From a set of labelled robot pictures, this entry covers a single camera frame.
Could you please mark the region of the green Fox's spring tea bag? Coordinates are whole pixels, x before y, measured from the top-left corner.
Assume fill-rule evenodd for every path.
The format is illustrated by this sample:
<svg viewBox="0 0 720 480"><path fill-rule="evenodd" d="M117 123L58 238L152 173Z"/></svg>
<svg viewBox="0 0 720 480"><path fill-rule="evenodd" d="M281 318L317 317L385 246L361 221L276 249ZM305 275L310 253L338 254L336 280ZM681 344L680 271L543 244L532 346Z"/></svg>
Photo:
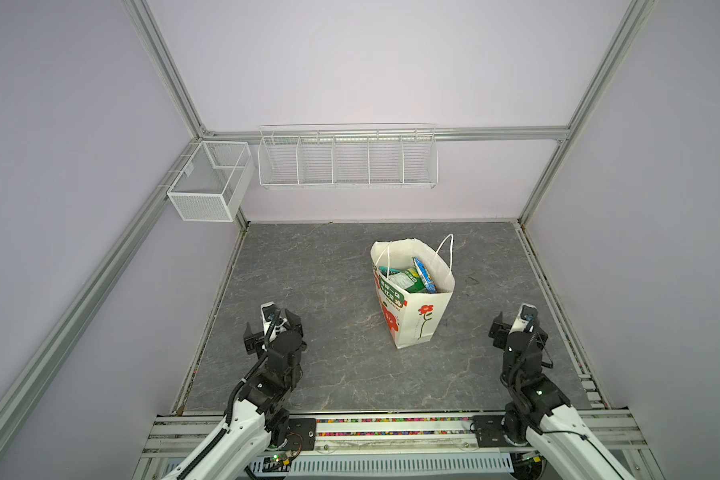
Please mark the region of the green Fox's spring tea bag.
<svg viewBox="0 0 720 480"><path fill-rule="evenodd" d="M407 270L390 273L386 277L387 281L392 285L399 287L407 293L424 293L428 288L419 275L418 270L413 267Z"/></svg>

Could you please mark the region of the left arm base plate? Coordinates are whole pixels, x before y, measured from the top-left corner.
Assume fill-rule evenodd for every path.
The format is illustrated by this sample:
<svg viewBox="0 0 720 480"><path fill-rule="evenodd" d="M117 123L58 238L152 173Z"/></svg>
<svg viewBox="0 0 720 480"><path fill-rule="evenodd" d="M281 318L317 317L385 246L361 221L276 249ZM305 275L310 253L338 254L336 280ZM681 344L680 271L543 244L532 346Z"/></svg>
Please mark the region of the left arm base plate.
<svg viewBox="0 0 720 480"><path fill-rule="evenodd" d="M314 417L291 417L285 428L282 451L313 451L317 439L317 419Z"/></svg>

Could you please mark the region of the teal Fox's candy bag front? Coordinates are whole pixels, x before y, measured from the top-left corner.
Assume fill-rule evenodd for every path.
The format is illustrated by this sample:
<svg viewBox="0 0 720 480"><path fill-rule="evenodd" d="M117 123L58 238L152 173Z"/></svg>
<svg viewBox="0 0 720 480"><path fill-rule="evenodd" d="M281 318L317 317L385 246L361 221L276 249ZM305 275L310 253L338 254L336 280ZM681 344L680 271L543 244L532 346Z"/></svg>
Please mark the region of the teal Fox's candy bag front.
<svg viewBox="0 0 720 480"><path fill-rule="evenodd" d="M396 275L396 274L400 273L399 269L394 269L394 268L384 267L384 266L379 266L378 270L382 276L390 276L390 275Z"/></svg>

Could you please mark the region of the white floral paper bag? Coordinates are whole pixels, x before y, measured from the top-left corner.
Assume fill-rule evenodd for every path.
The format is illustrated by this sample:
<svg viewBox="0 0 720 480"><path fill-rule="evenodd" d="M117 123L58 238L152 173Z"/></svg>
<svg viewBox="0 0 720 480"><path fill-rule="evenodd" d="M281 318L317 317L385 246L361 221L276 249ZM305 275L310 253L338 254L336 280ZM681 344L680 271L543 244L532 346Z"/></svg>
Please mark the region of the white floral paper bag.
<svg viewBox="0 0 720 480"><path fill-rule="evenodd" d="M437 248L419 239L376 242L370 250L377 298L390 335L398 349L429 342L455 290L454 236L446 235ZM407 293L389 283L379 266L407 270L419 258L433 277L437 293Z"/></svg>

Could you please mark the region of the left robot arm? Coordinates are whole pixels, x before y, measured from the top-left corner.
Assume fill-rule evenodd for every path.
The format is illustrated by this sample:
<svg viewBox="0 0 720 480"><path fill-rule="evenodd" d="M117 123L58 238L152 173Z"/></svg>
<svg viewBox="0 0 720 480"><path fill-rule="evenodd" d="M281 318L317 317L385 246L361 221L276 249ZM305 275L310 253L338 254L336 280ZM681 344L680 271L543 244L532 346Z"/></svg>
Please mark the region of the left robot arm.
<svg viewBox="0 0 720 480"><path fill-rule="evenodd" d="M250 468L270 447L286 443L289 411L284 407L303 377L307 348L301 318L273 302L260 306L262 329L245 329L246 352L256 363L228 397L224 414L205 439L167 479L236 479L256 475Z"/></svg>

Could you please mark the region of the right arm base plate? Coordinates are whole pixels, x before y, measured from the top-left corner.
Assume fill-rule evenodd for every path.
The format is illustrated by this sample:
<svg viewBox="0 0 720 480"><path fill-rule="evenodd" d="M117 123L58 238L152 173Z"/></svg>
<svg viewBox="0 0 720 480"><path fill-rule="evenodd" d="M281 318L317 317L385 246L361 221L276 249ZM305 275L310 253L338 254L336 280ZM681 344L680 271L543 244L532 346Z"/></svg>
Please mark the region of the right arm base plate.
<svg viewBox="0 0 720 480"><path fill-rule="evenodd" d="M479 448L511 447L507 437L503 414L483 414L472 417L470 431Z"/></svg>

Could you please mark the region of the blue M&M's packet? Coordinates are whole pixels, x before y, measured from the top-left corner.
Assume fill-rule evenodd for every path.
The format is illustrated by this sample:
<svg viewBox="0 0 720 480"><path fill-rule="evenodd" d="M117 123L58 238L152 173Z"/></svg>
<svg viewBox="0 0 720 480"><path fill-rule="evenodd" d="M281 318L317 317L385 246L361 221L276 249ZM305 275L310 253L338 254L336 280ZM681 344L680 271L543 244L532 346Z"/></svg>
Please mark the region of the blue M&M's packet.
<svg viewBox="0 0 720 480"><path fill-rule="evenodd" d="M435 282L433 280L432 275L426 268L425 264L417 257L413 258L413 264L416 271L416 275L420 279L422 283L422 288L419 290L419 293L430 293L430 294L436 294L437 288L435 285Z"/></svg>

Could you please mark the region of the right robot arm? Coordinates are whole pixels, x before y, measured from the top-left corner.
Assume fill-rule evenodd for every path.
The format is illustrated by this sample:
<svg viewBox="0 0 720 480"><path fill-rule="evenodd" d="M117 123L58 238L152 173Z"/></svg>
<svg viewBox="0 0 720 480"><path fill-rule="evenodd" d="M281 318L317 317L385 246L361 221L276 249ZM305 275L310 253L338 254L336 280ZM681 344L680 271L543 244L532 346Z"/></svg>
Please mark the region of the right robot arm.
<svg viewBox="0 0 720 480"><path fill-rule="evenodd" d="M489 338L503 352L500 381L510 402L502 428L514 446L530 446L563 479L631 479L633 475L585 424L570 399L545 373L548 334L538 309L522 304L512 322L498 314Z"/></svg>

